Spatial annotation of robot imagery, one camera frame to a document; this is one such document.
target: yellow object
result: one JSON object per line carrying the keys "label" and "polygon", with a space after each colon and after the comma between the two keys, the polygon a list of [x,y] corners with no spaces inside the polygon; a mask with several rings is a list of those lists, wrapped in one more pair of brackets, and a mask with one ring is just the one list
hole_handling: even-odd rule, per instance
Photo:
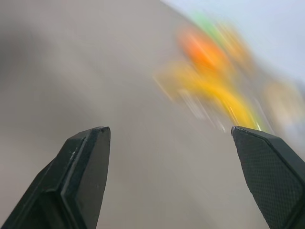
{"label": "yellow object", "polygon": [[171,99],[177,98],[179,90],[187,90],[194,96],[214,100],[234,125],[261,130],[251,108],[224,81],[214,77],[202,77],[188,64],[173,67],[167,74],[171,76],[171,80],[164,81],[162,77],[156,80]]}

